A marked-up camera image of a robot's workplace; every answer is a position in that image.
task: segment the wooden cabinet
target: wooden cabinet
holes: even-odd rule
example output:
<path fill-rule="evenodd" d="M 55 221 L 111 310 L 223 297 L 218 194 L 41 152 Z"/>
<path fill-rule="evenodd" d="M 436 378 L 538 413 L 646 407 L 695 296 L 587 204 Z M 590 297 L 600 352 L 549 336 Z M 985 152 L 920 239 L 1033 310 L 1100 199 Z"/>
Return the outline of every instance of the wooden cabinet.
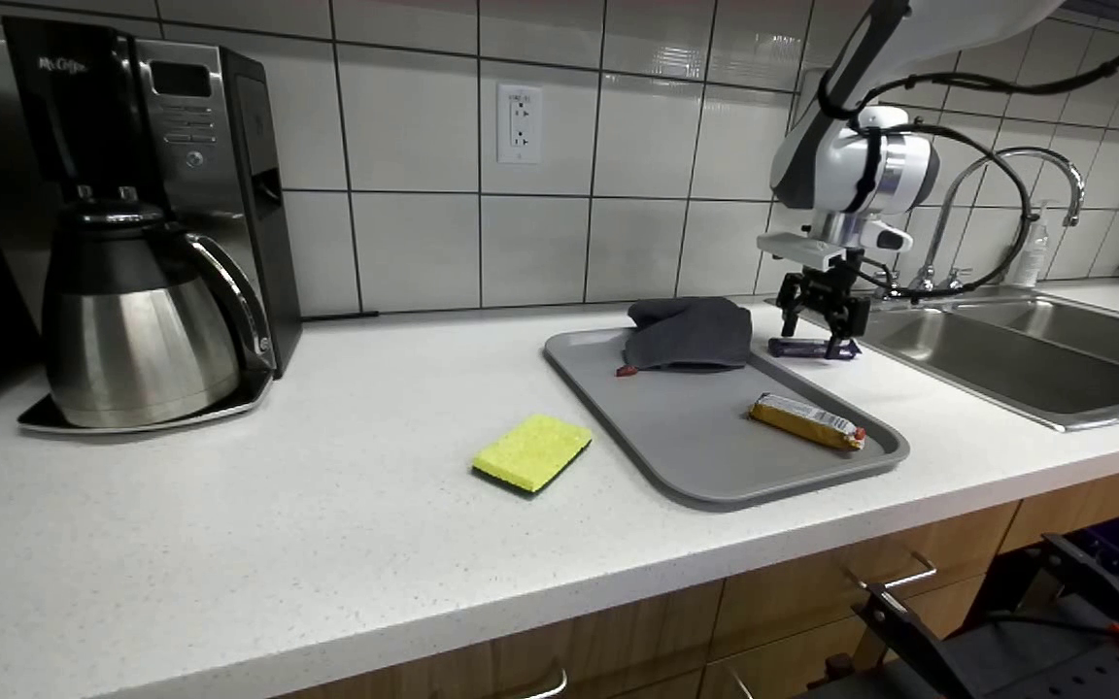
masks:
<path fill-rule="evenodd" d="M 1001 551 L 1029 548 L 1045 530 L 1076 530 L 1119 515 L 1119 479 L 1083 480 L 1016 504 Z"/>
<path fill-rule="evenodd" d="M 843 620 L 859 598 L 850 574 L 874 582 L 902 578 L 920 565 L 914 551 L 937 563 L 938 574 L 909 585 L 905 598 L 946 585 L 954 578 L 977 578 L 990 565 L 1011 515 L 1012 504 L 984 507 L 971 515 L 738 574 L 721 590 L 716 655 Z"/>
<path fill-rule="evenodd" d="M 574 695 L 620 695 L 700 673 L 716 611 L 720 582 L 492 642 L 497 691 L 551 686 L 560 669 Z"/>
<path fill-rule="evenodd" d="M 571 616 L 488 644 L 299 691 L 296 699 L 492 699 L 532 695 L 565 674 L 565 695 L 629 695 L 700 674 L 720 611 L 720 582 L 590 616 Z"/>
<path fill-rule="evenodd" d="M 1115 515 L 1119 479 L 1102 479 L 310 686 L 299 699 L 520 699 L 554 686 L 563 673 L 565 695 L 580 699 L 742 699 L 738 681 L 752 695 L 800 695 L 831 653 L 853 653 L 865 638 L 850 613 L 859 598 L 850 574 L 897 578 L 920 565 L 914 551 L 923 555 L 937 574 L 902 598 L 942 638 L 964 625 L 997 551 Z"/>

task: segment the gray cutting board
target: gray cutting board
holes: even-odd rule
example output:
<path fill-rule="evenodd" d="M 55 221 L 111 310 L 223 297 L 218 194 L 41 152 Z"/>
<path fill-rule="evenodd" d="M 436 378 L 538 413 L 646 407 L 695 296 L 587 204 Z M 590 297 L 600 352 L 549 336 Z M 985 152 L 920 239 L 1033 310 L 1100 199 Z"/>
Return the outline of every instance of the gray cutting board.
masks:
<path fill-rule="evenodd" d="M 813 388 L 767 358 L 721 372 L 617 378 L 629 328 L 554 334 L 545 358 L 653 485 L 695 507 L 742 507 L 897 467 L 909 444 L 874 416 Z M 865 427 L 870 444 L 840 454 L 744 420 L 761 393 L 800 394 Z"/>

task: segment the kitchen counter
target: kitchen counter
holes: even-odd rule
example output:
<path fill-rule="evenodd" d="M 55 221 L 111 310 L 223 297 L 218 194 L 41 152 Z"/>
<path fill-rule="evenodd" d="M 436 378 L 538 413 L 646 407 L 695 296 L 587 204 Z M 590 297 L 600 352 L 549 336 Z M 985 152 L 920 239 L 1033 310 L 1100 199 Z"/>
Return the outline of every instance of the kitchen counter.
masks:
<path fill-rule="evenodd" d="M 1052 291 L 1119 310 L 1119 284 Z M 897 471 L 700 511 L 545 366 L 593 325 L 626 315 L 313 321 L 251 416 L 154 437 L 18 436 L 41 382 L 3 388 L 0 699 L 277 695 L 1119 473 L 1119 427 L 1058 436 L 865 348 L 792 369 L 892 422 Z M 528 413 L 593 431 L 536 502 L 467 467 Z"/>

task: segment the sink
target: sink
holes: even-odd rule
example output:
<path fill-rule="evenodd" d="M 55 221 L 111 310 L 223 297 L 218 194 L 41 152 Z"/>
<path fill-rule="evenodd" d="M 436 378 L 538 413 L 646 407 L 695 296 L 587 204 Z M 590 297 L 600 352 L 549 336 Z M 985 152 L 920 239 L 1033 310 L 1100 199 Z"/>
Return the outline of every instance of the sink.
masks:
<path fill-rule="evenodd" d="M 874 305 L 862 343 L 1058 431 L 1078 431 L 1119 422 L 1119 318 L 1100 318 L 1060 303 Z"/>
<path fill-rule="evenodd" d="M 1115 315 L 1067 303 L 1029 303 L 1029 305 L 997 303 L 997 305 L 964 305 L 954 315 L 1119 362 Z"/>

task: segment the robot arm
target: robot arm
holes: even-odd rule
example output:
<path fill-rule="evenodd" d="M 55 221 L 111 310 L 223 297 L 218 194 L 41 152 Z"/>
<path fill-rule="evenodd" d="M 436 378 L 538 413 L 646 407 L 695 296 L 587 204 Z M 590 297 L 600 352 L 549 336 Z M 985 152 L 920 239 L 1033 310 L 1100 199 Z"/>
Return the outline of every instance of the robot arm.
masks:
<path fill-rule="evenodd" d="M 840 110 L 853 110 L 879 81 L 918 62 L 1016 35 L 1058 7 L 1060 0 L 870 2 L 774 160 L 778 202 L 826 215 L 813 238 L 766 238 L 761 243 L 804 265 L 779 284 L 784 343 L 774 343 L 774 352 L 853 352 L 870 310 L 870 297 L 853 297 L 862 238 L 874 234 L 879 248 L 909 248 L 909 234 L 879 224 L 874 215 L 905 215 L 937 181 L 938 160 L 923 136 L 881 132 L 909 123 L 905 110 L 865 106 L 853 114 L 853 129 Z M 824 315 L 826 345 L 787 343 L 804 305 Z"/>
<path fill-rule="evenodd" d="M 879 81 L 909 64 L 1011 38 L 1058 7 L 1060 0 L 874 0 L 824 77 L 826 98 L 831 106 L 859 106 Z M 902 110 L 865 110 L 859 115 L 862 129 L 905 120 Z M 774 194 L 787 208 L 853 215 L 870 199 L 874 208 L 914 208 L 923 199 L 929 172 L 929 143 L 909 136 L 902 143 L 870 143 L 824 114 L 819 94 L 813 94 L 774 160 Z"/>

